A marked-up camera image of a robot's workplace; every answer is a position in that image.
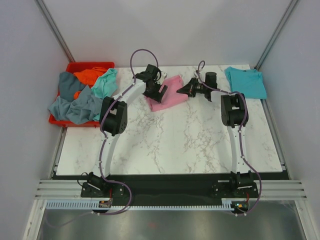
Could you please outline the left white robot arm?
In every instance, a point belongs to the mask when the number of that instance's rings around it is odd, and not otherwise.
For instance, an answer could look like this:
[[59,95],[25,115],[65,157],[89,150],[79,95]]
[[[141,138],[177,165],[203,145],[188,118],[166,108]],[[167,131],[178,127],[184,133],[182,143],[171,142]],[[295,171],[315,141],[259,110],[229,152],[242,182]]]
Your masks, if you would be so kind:
[[108,180],[117,141],[128,124],[128,106],[140,95],[161,103],[168,89],[158,83],[162,77],[159,67],[148,64],[145,71],[134,73],[125,90],[114,97],[105,97],[100,112],[100,131],[104,136],[98,160],[82,185],[82,198],[105,198],[116,184]]

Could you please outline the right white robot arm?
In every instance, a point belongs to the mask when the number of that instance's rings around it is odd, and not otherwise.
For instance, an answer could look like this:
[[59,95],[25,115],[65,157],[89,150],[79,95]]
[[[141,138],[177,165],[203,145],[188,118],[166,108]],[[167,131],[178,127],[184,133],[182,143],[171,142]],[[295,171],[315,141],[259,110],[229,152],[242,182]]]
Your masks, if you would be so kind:
[[208,101],[212,101],[212,93],[220,92],[221,121],[227,128],[230,140],[232,166],[228,175],[228,182],[215,182],[213,191],[215,195],[234,198],[255,198],[259,196],[254,174],[258,174],[246,159],[245,130],[249,120],[249,111],[245,96],[242,93],[230,93],[218,88],[217,73],[208,71],[204,81],[201,80],[200,71],[196,76],[179,88],[178,94],[194,98],[196,94],[203,94]]

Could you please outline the pink t shirt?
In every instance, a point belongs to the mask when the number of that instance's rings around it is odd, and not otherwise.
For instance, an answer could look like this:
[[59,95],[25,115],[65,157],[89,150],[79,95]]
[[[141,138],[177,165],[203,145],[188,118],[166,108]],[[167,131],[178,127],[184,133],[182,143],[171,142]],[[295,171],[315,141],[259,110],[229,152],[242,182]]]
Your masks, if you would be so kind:
[[177,90],[183,87],[183,83],[181,75],[166,78],[163,81],[163,84],[167,86],[167,90],[161,100],[161,103],[158,103],[146,96],[144,97],[150,110],[152,112],[158,112],[186,102],[188,100],[188,95],[184,93],[177,93]]

